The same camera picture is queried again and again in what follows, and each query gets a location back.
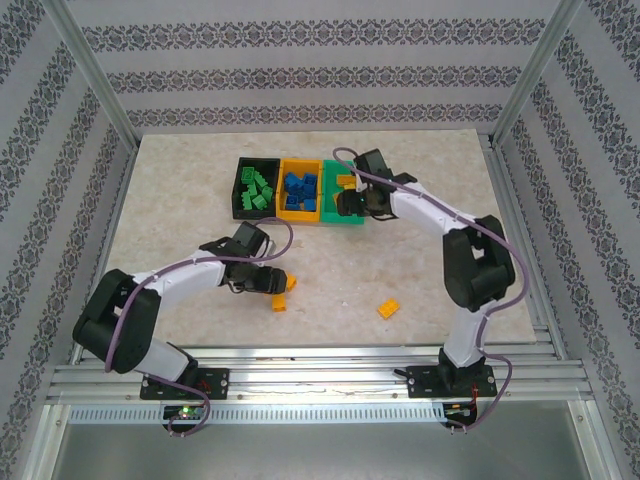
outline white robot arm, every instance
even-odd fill
[[[430,195],[411,175],[394,176],[379,150],[359,155],[354,162],[356,168],[366,174]],[[484,367],[482,351],[488,329],[483,328],[481,338],[478,338],[483,318],[514,283],[515,270],[505,248],[460,219],[481,225],[504,238],[499,220],[493,216],[476,218],[438,199],[438,203],[455,214],[447,215],[424,197],[384,181],[376,182],[361,175],[356,177],[357,188],[345,190],[337,198],[340,215],[356,214],[376,220],[405,219],[442,238],[444,283],[458,307],[451,333],[440,352],[439,373],[449,392],[468,391],[469,379],[477,377]]]
[[[73,339],[107,362],[108,350],[120,313],[133,291],[152,278],[135,295],[122,329],[115,339],[112,366],[118,373],[136,370],[141,373],[191,386],[197,362],[184,351],[153,338],[158,314],[203,290],[228,285],[234,293],[283,293],[286,273],[264,266],[229,258],[256,258],[268,255],[275,244],[258,227],[244,222],[232,238],[201,245],[186,259],[162,269],[134,275],[120,270],[107,272],[89,299],[73,331]],[[199,262],[220,257],[221,261]]]

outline striped wall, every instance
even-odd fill
[[[9,479],[51,368],[68,360],[128,155],[37,1],[0,0],[0,28],[0,479]]]
[[[640,12],[579,9],[503,145],[564,341],[640,478]]]
[[[69,3],[141,134],[489,133],[556,4]]]

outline marble surface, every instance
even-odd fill
[[[334,146],[380,148],[395,173],[478,216],[499,216],[474,130],[147,135],[108,268],[148,271],[198,245],[232,235],[231,189],[238,157],[330,158]],[[267,226],[278,246],[287,230]],[[442,281],[442,244],[409,222],[295,225],[293,247],[273,262],[297,276],[287,311],[261,294],[200,293],[158,319],[156,336],[179,345],[382,345],[442,343],[455,306]],[[511,288],[515,296],[519,286]],[[383,320],[389,298],[400,310]],[[524,303],[496,314],[493,342],[533,342]]]

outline green tray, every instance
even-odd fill
[[[349,174],[349,170],[340,165],[335,160],[325,160],[322,167],[322,208],[320,210],[320,221],[324,223],[346,223],[350,225],[362,225],[364,217],[351,215],[342,217],[338,215],[338,208],[333,201],[333,195],[343,191],[336,183],[338,175]]]

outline yellow bin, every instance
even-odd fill
[[[284,177],[287,173],[295,173],[298,177],[304,177],[305,173],[318,176],[316,211],[305,212],[304,210],[285,210],[287,192],[284,189]],[[280,176],[278,177],[278,188],[276,190],[276,216],[288,222],[320,222],[320,209],[322,208],[322,160],[306,160],[300,158],[283,158],[280,160]]]

